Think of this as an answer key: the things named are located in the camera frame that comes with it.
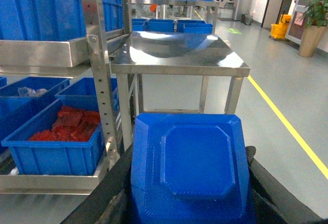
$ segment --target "stainless steel table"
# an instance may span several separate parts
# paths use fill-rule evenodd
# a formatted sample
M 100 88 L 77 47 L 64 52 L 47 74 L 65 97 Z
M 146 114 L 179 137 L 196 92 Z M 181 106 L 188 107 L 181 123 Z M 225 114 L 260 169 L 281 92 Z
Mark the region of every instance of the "stainless steel table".
M 132 143 L 130 97 L 141 112 L 203 113 L 209 76 L 231 76 L 224 112 L 234 114 L 250 68 L 215 34 L 132 32 L 111 65 L 117 74 L 124 147 Z M 145 110 L 142 74 L 201 75 L 198 110 Z

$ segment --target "clear plastic bag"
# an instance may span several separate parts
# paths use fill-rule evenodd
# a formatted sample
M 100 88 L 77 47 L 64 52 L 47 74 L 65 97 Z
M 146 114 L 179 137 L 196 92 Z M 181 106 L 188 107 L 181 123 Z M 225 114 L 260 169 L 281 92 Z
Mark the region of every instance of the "clear plastic bag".
M 18 89 L 18 93 L 20 97 L 40 97 L 43 94 L 45 94 L 48 90 L 47 89 L 38 89 L 38 90 L 33 90 L 28 87 L 20 87 Z

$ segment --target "table top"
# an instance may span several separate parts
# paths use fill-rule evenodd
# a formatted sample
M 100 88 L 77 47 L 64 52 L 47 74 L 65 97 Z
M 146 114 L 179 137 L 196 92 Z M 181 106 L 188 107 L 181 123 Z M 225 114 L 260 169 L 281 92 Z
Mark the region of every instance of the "table top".
M 132 32 L 113 73 L 246 77 L 250 68 L 215 34 Z

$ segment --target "orange object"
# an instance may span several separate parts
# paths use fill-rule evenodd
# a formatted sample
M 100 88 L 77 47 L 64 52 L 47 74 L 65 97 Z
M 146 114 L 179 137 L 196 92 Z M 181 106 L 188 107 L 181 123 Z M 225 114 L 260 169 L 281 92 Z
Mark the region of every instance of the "orange object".
M 151 12 L 156 12 L 156 9 L 157 9 L 157 5 L 151 5 L 150 6 L 150 11 Z

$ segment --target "green floor marking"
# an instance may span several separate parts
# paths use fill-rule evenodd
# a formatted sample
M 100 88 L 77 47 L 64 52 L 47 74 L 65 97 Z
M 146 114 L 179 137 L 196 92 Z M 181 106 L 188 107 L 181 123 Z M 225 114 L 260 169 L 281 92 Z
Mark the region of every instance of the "green floor marking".
M 241 34 L 241 32 L 235 28 L 228 28 L 228 31 L 232 34 Z

